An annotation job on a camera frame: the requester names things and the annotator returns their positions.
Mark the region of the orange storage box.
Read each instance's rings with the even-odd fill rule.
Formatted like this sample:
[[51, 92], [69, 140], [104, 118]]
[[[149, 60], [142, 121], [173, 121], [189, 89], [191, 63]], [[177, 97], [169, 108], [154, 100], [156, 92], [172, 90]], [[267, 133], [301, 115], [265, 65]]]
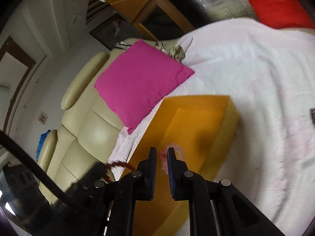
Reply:
[[[174, 144], [188, 169], [213, 180], [225, 162], [239, 121], [229, 96], [176, 96], [162, 101], [129, 163]], [[188, 202], [174, 201], [169, 177], [157, 160], [154, 198], [136, 202], [133, 235], [174, 235], [188, 219]]]

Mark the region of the magenta cushion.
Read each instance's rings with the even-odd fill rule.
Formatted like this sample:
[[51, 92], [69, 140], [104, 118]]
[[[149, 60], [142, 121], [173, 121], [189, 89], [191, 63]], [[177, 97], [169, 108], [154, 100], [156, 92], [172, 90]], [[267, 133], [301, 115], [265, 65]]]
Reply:
[[139, 40], [97, 78], [94, 87], [131, 134], [194, 71]]

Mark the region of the blue cloth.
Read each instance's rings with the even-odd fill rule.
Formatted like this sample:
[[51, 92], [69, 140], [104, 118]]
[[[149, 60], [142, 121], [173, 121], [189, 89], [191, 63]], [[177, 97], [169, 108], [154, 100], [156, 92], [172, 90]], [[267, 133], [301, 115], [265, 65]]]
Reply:
[[40, 152], [41, 152], [42, 146], [44, 144], [44, 141], [50, 132], [51, 132], [51, 130], [48, 129], [45, 133], [40, 135], [40, 139], [39, 139], [37, 150], [36, 150], [36, 161], [38, 161], [38, 159], [39, 159]]

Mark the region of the dark metal hair clip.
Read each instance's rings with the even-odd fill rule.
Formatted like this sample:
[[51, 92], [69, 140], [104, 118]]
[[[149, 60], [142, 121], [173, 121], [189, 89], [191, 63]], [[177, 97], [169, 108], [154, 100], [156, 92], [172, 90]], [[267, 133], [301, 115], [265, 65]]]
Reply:
[[310, 109], [311, 119], [313, 124], [315, 125], [315, 108]]

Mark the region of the wooden side table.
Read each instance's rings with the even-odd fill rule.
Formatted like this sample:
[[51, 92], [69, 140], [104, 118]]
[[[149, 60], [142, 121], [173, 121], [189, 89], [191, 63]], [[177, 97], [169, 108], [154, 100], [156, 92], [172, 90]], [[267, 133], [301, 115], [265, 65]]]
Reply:
[[170, 0], [149, 0], [132, 24], [151, 41], [173, 40], [195, 29]]

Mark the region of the red cushion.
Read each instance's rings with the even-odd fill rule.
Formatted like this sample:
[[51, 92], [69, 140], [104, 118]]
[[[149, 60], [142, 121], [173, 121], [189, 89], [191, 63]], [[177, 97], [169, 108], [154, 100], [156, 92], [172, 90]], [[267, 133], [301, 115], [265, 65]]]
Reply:
[[258, 20], [274, 29], [314, 29], [314, 22], [298, 0], [249, 0]]

